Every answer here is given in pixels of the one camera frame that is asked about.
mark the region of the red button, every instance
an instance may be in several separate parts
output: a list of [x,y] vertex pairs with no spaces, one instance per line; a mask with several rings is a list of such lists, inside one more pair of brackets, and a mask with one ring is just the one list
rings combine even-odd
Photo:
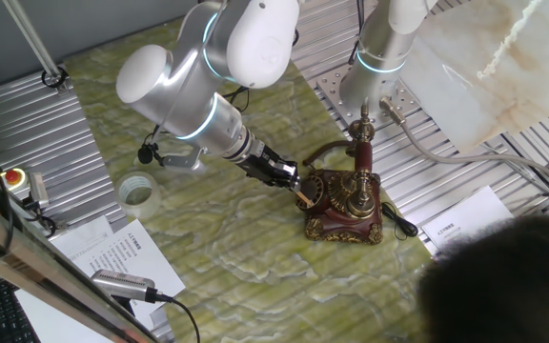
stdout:
[[6,171],[6,181],[9,184],[15,185],[20,182],[20,172],[18,171]]

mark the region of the white paper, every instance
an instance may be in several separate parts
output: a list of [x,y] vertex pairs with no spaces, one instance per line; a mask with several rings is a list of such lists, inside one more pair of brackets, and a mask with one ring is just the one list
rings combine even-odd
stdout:
[[[175,296],[185,288],[138,220],[112,233],[107,218],[101,217],[69,231],[53,243],[88,277],[101,269],[147,277],[159,291],[169,296]],[[43,343],[110,342],[22,290],[16,292],[16,297]],[[153,329],[150,314],[162,303],[131,301],[131,306],[137,320],[149,330]]]
[[[159,291],[169,296],[176,296],[185,288],[138,220],[78,256],[73,263],[87,276],[103,269],[150,278]],[[150,313],[162,304],[133,300],[131,306],[137,320],[151,330],[153,323]]]
[[105,215],[84,224],[77,229],[71,229],[51,241],[51,243],[67,258],[74,261],[113,235],[112,227]]
[[513,218],[490,187],[485,187],[456,204],[422,227],[441,250],[455,241],[467,241],[501,220]]
[[23,290],[15,295],[42,343],[111,342]]

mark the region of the green marble surface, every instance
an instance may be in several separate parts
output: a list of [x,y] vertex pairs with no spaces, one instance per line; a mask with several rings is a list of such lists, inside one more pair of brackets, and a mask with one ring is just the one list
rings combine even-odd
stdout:
[[[180,21],[146,30],[65,61],[112,180],[150,173],[162,206],[142,220],[186,285],[203,342],[421,342],[416,287],[429,253],[400,242],[385,222],[378,246],[312,242],[287,191],[248,179],[238,167],[203,156],[204,175],[143,166],[136,151],[153,123],[122,104],[115,79],[136,49],[172,49]],[[221,92],[235,89],[224,85]],[[236,100],[244,106],[245,95]],[[343,135],[293,64],[274,86],[251,91],[243,122],[279,154],[301,161]],[[187,148],[163,136],[161,151]],[[349,170],[343,150],[318,167]],[[186,314],[166,306],[179,342],[194,342]]]

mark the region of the black hair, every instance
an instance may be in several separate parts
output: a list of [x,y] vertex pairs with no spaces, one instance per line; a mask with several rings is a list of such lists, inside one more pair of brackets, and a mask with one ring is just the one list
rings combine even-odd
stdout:
[[549,216],[443,252],[418,295],[430,343],[549,343]]

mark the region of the robotic arm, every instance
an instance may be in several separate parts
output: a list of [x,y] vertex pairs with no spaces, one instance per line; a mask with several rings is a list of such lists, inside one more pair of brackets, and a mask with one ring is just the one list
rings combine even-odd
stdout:
[[[377,104],[397,96],[399,70],[436,1],[378,1],[359,37],[358,63],[340,85],[349,111],[359,112],[366,99]],[[205,2],[186,15],[175,50],[149,45],[129,58],[116,83],[120,99],[193,146],[187,156],[162,158],[164,167],[200,172],[201,153],[219,155],[247,176],[303,198],[296,162],[256,138],[216,92],[225,80],[254,89],[276,82],[290,59],[298,15],[298,0]]]
[[269,186],[299,192],[296,162],[286,161],[242,124],[217,89],[225,80],[254,89],[276,82],[289,63],[297,0],[205,2],[186,15],[177,48],[137,50],[118,74],[120,99],[193,146],[168,155],[176,171],[200,171],[201,153],[219,155]]

